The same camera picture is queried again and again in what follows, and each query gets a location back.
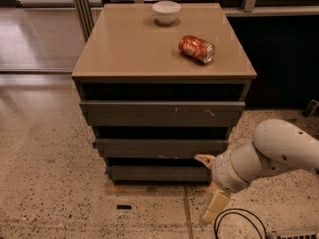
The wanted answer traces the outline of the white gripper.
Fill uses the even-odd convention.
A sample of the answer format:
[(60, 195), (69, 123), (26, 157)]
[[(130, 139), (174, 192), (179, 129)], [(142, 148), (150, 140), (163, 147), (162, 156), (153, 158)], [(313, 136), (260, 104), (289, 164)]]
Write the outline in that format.
[(246, 189), (249, 183), (243, 179), (244, 150), (227, 151), (217, 158), (198, 154), (194, 158), (211, 169), (212, 183), (207, 188), (206, 201), (199, 217), (203, 226), (211, 224), (231, 200), (230, 193)]

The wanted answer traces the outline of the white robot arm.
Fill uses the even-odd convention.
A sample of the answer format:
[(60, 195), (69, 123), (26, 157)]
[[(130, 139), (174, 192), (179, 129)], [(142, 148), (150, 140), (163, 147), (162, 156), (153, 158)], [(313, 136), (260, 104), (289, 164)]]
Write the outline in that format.
[(200, 223), (207, 226), (233, 194), (257, 179), (297, 169), (318, 175), (319, 141), (287, 121), (269, 119), (255, 128), (252, 142), (218, 156), (198, 154), (195, 159), (211, 171), (212, 183), (200, 215)]

